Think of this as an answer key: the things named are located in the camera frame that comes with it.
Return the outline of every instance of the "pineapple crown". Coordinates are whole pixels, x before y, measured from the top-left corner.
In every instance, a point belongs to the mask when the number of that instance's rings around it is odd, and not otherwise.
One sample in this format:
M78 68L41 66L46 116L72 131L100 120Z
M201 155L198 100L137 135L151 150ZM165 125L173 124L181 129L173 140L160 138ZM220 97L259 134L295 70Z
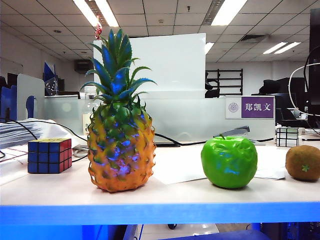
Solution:
M155 83L148 78L134 79L137 72L143 69L150 68L146 66L139 66L129 76L129 68L131 63L139 58L132 58L132 49L130 40L127 34L123 36L122 29L114 34L112 29L109 32L108 40L100 36L102 39L102 46L96 44L91 45L96 48L102 55L103 65L95 58L91 61L95 69L89 70L88 74L97 74L100 78L101 84L93 81L86 82L82 87L95 86L99 95L96 99L100 99L105 103L112 102L132 102L135 97L143 92L135 95L133 93L137 88L146 82Z

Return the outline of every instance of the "kiwi fruit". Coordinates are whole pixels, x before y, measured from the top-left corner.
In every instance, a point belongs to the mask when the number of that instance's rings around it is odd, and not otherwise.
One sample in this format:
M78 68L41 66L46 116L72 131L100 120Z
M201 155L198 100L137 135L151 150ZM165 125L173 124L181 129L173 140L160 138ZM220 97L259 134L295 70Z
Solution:
M320 178L320 149L301 145L289 149L285 168L297 180L315 182Z

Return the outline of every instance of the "water bottle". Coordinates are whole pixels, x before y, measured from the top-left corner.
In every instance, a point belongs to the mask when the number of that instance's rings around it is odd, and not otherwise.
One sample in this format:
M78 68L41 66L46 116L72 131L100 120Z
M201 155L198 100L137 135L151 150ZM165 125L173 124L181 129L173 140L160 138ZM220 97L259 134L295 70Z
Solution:
M88 126L90 125L90 116L93 113L93 109L97 109L98 104L95 102L94 98L97 95L97 90L95 86L85 86L84 87L84 106L82 109L82 129L83 135L88 135Z

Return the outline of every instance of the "fluorescent light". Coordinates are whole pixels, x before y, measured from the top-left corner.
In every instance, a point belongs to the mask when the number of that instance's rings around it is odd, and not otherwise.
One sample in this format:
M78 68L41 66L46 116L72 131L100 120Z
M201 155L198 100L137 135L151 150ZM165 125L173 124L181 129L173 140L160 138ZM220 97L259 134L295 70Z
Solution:
M119 27L114 13L112 12L109 4L106 0L95 0L95 3L99 7L102 15L110 27Z
M212 46L214 45L215 43L214 42L207 42L204 46L204 52L205 54L207 54L210 49L212 48Z
M282 54L283 52L289 50L289 49L292 49L293 47L299 45L301 42L293 42L287 46L285 46L284 48L281 48L280 50L276 51L274 54Z
M92 12L88 4L85 0L73 0L74 4L78 7L78 9L82 12L82 14L86 17L89 23L95 28L98 24L100 25L97 17Z
M211 26L225 26L234 19L247 0L224 0Z
M287 42L283 42L283 41L282 41L282 42L278 43L277 45L273 46L272 48L268 49L267 51L265 51L263 54L270 54L270 53L272 53L273 51L281 48L282 46L284 46L284 45L286 45L286 44L287 44Z

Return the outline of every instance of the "rubik's cube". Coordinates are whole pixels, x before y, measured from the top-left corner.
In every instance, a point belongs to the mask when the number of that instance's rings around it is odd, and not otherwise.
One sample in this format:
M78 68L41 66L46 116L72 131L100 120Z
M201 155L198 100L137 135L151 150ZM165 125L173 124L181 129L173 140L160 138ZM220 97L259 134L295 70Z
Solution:
M28 142L28 173L59 174L71 165L70 138L48 138Z

